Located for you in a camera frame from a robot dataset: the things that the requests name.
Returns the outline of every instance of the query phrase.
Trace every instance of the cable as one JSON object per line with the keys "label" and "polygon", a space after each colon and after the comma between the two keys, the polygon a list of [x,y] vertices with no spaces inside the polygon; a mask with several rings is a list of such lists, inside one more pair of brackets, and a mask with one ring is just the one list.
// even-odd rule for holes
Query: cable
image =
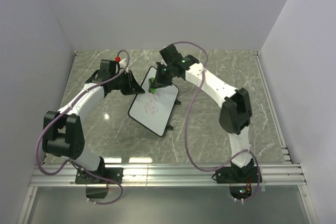
{"label": "cable", "polygon": [[190,154],[190,151],[189,151],[189,148],[188,148],[188,123],[189,123],[189,118],[190,118],[190,113],[191,113],[191,109],[192,109],[192,106],[198,96],[198,94],[200,93],[201,89],[202,89],[202,86],[205,82],[205,67],[209,61],[209,55],[208,53],[206,52],[206,50],[204,48],[202,48],[201,46],[193,43],[193,42],[189,42],[189,41],[178,41],[178,42],[175,42],[173,43],[173,45],[177,45],[177,44],[190,44],[190,45],[193,45],[195,47],[197,47],[198,49],[200,49],[204,54],[205,54],[205,61],[203,63],[203,71],[202,71],[202,81],[201,81],[201,84],[199,85],[198,89],[196,90],[190,104],[189,104],[189,107],[188,107],[188,110],[187,110],[187,114],[186,114],[186,117],[185,117],[185,121],[184,121],[184,146],[185,146],[185,151],[186,151],[186,154],[188,156],[188,159],[190,161],[190,163],[192,163],[192,165],[202,171],[202,172],[215,172],[216,170],[219,170],[221,169],[222,167],[224,167],[225,165],[229,164],[235,157],[237,157],[238,155],[240,155],[241,153],[244,153],[244,152],[249,152],[252,157],[254,158],[255,162],[256,162],[256,165],[257,165],[257,169],[258,169],[258,183],[257,183],[257,187],[256,187],[256,190],[255,192],[246,200],[244,201],[248,201],[249,199],[252,198],[252,196],[254,196],[254,194],[258,191],[259,189],[259,185],[260,185],[260,177],[261,177],[261,174],[260,174],[260,168],[259,168],[259,164],[258,164],[258,161],[257,161],[257,158],[256,156],[250,151],[250,150],[242,150],[238,153],[236,153],[235,155],[233,155],[228,161],[226,161],[223,165],[219,166],[219,167],[215,167],[215,168],[200,168],[192,159],[191,157],[191,154]]}
{"label": "cable", "polygon": [[[40,136],[38,137],[38,139],[37,139],[37,143],[36,143],[36,146],[35,146],[35,163],[36,163],[36,166],[38,167],[38,169],[44,174],[44,175],[48,175],[48,176],[52,176],[52,175],[56,175],[56,174],[58,174],[63,168],[64,168],[64,166],[67,164],[67,162],[69,162],[70,161],[70,159],[67,159],[67,160],[65,160],[62,164],[61,164],[61,166],[56,170],[56,171],[54,171],[54,172],[52,172],[52,173],[50,173],[50,172],[47,172],[46,170],[44,170],[43,169],[43,167],[42,167],[42,165],[41,165],[41,163],[39,162],[39,158],[38,158],[38,152],[39,152],[39,147],[40,147],[40,144],[41,144],[41,142],[42,142],[42,139],[43,139],[43,137],[44,137],[44,135],[46,134],[46,132],[50,129],[50,127],[52,127],[63,115],[65,115],[66,113],[68,113],[70,110],[71,110],[71,108],[72,107],[74,107],[75,106],[75,104],[87,93],[87,92],[89,92],[90,90],[92,90],[92,89],[95,89],[96,87],[99,87],[99,86],[102,86],[102,85],[104,85],[104,84],[106,84],[106,83],[108,83],[108,82],[110,82],[110,81],[113,81],[113,80],[115,80],[116,78],[118,78],[120,75],[122,75],[124,72],[125,72],[125,70],[127,69],[127,67],[128,67],[128,65],[129,65],[129,63],[130,63],[130,54],[126,51],[126,50],[124,50],[124,49],[122,49],[122,50],[120,50],[118,53],[117,53],[117,57],[120,55],[120,53],[122,53],[122,52],[125,52],[126,53],[126,55],[127,55],[127,62],[126,62],[126,65],[125,65],[125,67],[124,67],[124,69],[122,69],[121,71],[119,71],[119,73],[117,73],[115,76],[113,76],[112,78],[110,78],[110,79],[108,79],[108,80],[106,80],[106,81],[103,81],[103,82],[101,82],[101,83],[98,83],[98,84],[96,84],[96,85],[93,85],[93,86],[91,86],[91,87],[89,87],[88,89],[87,89],[87,91],[83,91],[82,93],[80,93],[78,96],[77,96],[77,98],[72,102],[72,104],[68,107],[68,108],[66,108],[62,113],[60,113],[56,118],[54,118],[44,129],[43,129],[43,131],[41,132],[41,134],[40,134]],[[102,177],[100,177],[100,176],[98,176],[98,175],[95,175],[95,174],[93,174],[93,173],[91,173],[91,172],[89,172],[89,171],[86,171],[88,174],[90,174],[91,176],[93,176],[93,177],[95,177],[95,178],[98,178],[98,179],[103,179],[103,180],[105,180],[105,181],[108,181],[108,182],[111,182],[111,183],[114,183],[114,184],[117,184],[120,188],[121,188],[121,194],[120,194],[120,196],[116,199],[116,200],[118,200],[118,199],[120,199],[120,197],[121,197],[121,195],[122,195],[122,193],[123,193],[123,189],[122,189],[122,186],[120,185],[120,183],[118,183],[118,182],[115,182],[114,180],[111,180],[111,179],[107,179],[107,178],[102,178]]]}

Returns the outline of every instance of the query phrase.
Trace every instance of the whiteboard stand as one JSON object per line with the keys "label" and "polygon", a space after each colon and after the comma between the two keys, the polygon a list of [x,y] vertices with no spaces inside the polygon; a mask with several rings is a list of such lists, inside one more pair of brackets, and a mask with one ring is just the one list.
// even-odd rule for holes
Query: whiteboard stand
{"label": "whiteboard stand", "polygon": [[154,94],[149,92],[149,79],[154,78],[155,74],[156,68],[150,67],[141,84],[145,94],[135,96],[128,116],[156,135],[163,136],[166,130],[174,129],[168,121],[174,105],[180,105],[181,102],[177,99],[179,89],[174,84],[159,88]]}

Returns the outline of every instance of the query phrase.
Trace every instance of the green marker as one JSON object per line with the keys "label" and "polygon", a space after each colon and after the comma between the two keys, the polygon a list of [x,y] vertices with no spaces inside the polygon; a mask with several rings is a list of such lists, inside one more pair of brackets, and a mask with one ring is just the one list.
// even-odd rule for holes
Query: green marker
{"label": "green marker", "polygon": [[[155,82],[155,78],[152,77],[151,79],[149,79],[149,84],[150,85],[151,85],[151,83],[154,83],[154,82]],[[152,94],[155,94],[156,93],[156,89],[149,87],[148,92],[150,92]]]}

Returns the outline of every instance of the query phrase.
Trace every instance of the metal rail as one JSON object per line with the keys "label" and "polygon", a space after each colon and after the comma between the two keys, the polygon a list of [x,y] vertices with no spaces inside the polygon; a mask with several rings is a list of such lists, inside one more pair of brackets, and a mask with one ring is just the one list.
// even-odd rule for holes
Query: metal rail
{"label": "metal rail", "polygon": [[[202,167],[215,167],[216,165],[202,165]],[[44,165],[48,172],[55,171],[59,165]],[[122,167],[123,186],[227,186],[238,184],[216,184],[211,179],[213,173],[205,173],[195,169],[191,164],[107,164],[106,167]],[[299,164],[267,164],[261,165],[262,176],[265,185],[306,185],[304,175]],[[38,168],[34,169],[29,186],[42,187],[86,187],[106,186],[101,185],[77,185],[75,184],[77,170],[66,165],[55,176],[46,176]]]}

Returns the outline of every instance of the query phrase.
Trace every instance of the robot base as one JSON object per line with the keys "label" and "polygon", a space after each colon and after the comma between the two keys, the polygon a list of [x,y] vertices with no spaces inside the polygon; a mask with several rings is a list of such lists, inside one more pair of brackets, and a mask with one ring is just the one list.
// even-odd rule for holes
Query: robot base
{"label": "robot base", "polygon": [[247,173],[237,173],[235,166],[231,164],[231,167],[223,167],[216,171],[212,176],[212,179],[217,184],[243,184],[243,185],[231,185],[229,186],[230,194],[235,199],[248,199],[252,195],[252,183],[258,183],[258,168],[256,166],[249,167]]}
{"label": "robot base", "polygon": [[[105,168],[102,177],[115,180],[119,183],[122,181],[123,168]],[[81,170],[77,171],[75,184],[77,185],[93,185],[106,184],[105,180],[95,179]],[[86,197],[89,199],[104,199],[108,193],[108,187],[87,187]]]}

